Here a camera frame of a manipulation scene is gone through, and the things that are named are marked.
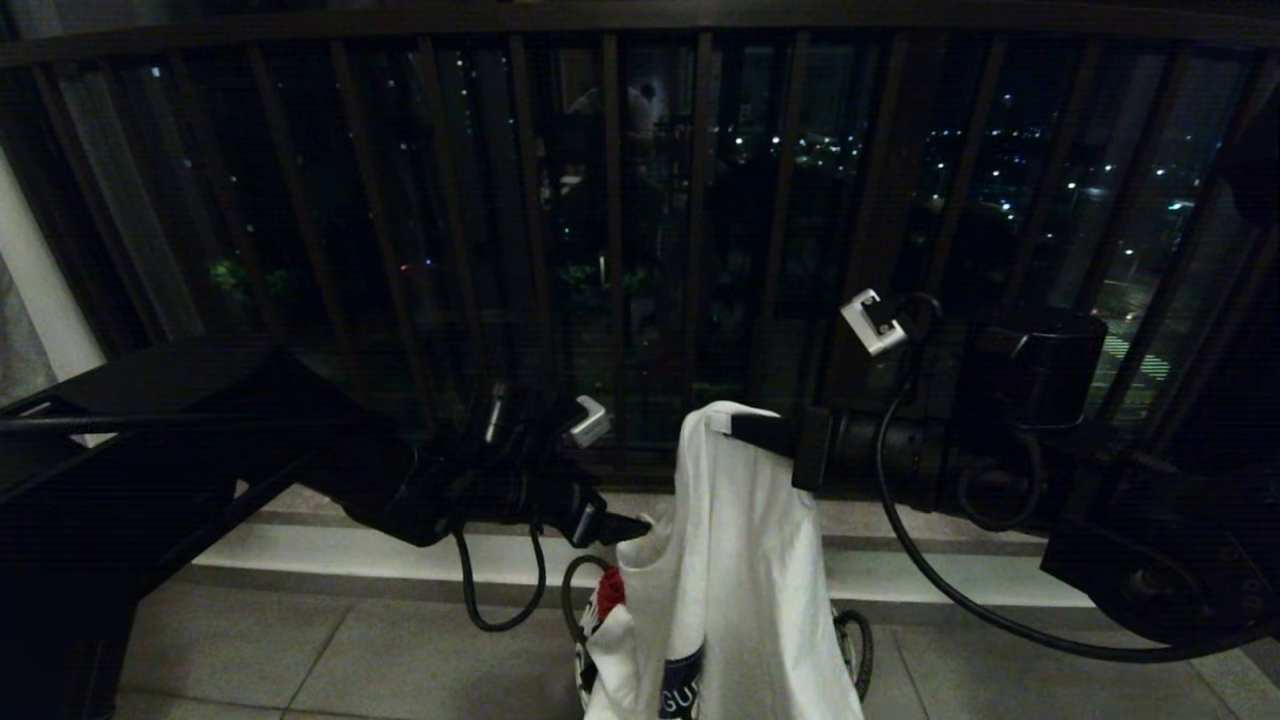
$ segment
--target white clip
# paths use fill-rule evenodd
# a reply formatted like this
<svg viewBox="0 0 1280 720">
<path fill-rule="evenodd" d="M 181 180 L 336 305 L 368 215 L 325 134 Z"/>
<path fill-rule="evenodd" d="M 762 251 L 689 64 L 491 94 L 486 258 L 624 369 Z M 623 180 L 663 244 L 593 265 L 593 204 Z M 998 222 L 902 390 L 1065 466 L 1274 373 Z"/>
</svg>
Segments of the white clip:
<svg viewBox="0 0 1280 720">
<path fill-rule="evenodd" d="M 888 324 L 877 327 L 872 322 L 870 315 L 867 314 L 867 306 L 876 305 L 879 301 L 879 295 L 876 295 L 874 290 L 868 288 L 859 292 L 840 309 L 840 314 L 845 316 L 849 327 L 854 328 L 854 333 L 863 342 L 863 347 L 873 356 L 906 342 L 906 331 L 902 329 L 902 325 L 897 320 L 890 320 Z"/>
<path fill-rule="evenodd" d="M 568 438 L 568 441 L 577 448 L 582 450 L 590 447 L 591 443 L 600 439 L 609 432 L 612 425 L 609 423 L 608 413 L 605 413 L 604 406 L 599 402 L 582 395 L 579 396 L 577 404 L 586 409 L 586 419 L 570 428 L 570 430 L 564 433 L 564 437 Z"/>
</svg>

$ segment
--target white shirt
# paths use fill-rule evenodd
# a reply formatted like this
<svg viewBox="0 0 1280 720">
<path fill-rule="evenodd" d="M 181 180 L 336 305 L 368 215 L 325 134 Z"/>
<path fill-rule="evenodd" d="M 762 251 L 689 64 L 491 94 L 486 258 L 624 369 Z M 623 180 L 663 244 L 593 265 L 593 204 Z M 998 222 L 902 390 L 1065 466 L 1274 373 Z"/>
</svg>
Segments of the white shirt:
<svg viewBox="0 0 1280 720">
<path fill-rule="evenodd" d="M 618 544 L 626 605 L 588 641 L 588 720 L 861 720 L 831 619 L 813 496 L 791 460 L 685 418 L 673 511 Z"/>
</svg>

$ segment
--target red fabric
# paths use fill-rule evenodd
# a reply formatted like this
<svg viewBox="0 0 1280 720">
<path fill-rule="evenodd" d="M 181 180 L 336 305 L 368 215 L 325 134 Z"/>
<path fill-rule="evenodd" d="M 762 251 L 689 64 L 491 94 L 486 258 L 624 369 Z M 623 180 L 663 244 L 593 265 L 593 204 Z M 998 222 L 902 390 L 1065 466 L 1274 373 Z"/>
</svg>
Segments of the red fabric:
<svg viewBox="0 0 1280 720">
<path fill-rule="evenodd" d="M 626 605 L 627 592 L 622 587 L 622 574 L 617 568 L 609 568 L 600 578 L 600 587 L 595 591 L 595 614 L 600 623 L 609 616 L 618 605 Z"/>
</svg>

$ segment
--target floor tile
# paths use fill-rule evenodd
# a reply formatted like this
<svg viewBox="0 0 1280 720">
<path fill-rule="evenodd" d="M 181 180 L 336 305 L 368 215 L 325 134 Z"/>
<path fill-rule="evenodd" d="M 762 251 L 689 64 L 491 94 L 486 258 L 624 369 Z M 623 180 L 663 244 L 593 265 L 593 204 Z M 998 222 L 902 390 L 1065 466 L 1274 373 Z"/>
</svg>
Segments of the floor tile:
<svg viewBox="0 0 1280 720">
<path fill-rule="evenodd" d="M 1192 660 L 1192 666 L 1240 720 L 1280 717 L 1280 689 L 1243 651 Z"/>
<path fill-rule="evenodd" d="M 120 685 L 283 708 L 352 605 L 166 583 L 138 606 Z"/>
<path fill-rule="evenodd" d="M 872 684 L 863 701 L 863 715 L 869 720 L 928 720 L 911 675 L 902 664 L 893 628 L 873 625 L 872 633 L 876 652 L 872 656 Z"/>
<path fill-rule="evenodd" d="M 996 629 L 919 626 L 896 634 L 931 720 L 1234 719 L 1188 664 L 1100 662 Z M 1105 635 L 1112 634 L 1088 639 L 1125 639 Z"/>
<path fill-rule="evenodd" d="M 333 715 L 329 712 L 298 712 L 297 710 L 285 710 L 284 720 L 371 720 L 371 719 L 360 717 L 358 715 Z"/>
<path fill-rule="evenodd" d="M 485 618 L 512 610 L 485 609 Z M 559 611 L 483 633 L 461 605 L 365 601 L 343 623 L 292 710 L 403 720 L 582 716 Z"/>
<path fill-rule="evenodd" d="M 279 710 L 128 691 L 115 698 L 115 720 L 280 720 Z"/>
</svg>

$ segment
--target balcony railing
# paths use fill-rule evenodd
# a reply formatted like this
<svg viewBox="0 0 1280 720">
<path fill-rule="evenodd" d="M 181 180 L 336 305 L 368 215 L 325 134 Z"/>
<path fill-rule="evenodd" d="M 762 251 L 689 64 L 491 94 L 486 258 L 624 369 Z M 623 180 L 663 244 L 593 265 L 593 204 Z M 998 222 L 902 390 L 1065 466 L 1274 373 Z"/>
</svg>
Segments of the balcony railing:
<svg viewBox="0 0 1280 720">
<path fill-rule="evenodd" d="M 484 374 L 603 391 L 635 480 L 699 402 L 876 392 L 835 310 L 920 288 L 1102 315 L 1092 411 L 1160 448 L 1275 263 L 1212 160 L 1277 47 L 1019 0 L 255 15 L 0 45 L 0 132 L 109 355 L 262 328 L 420 432 Z"/>
</svg>

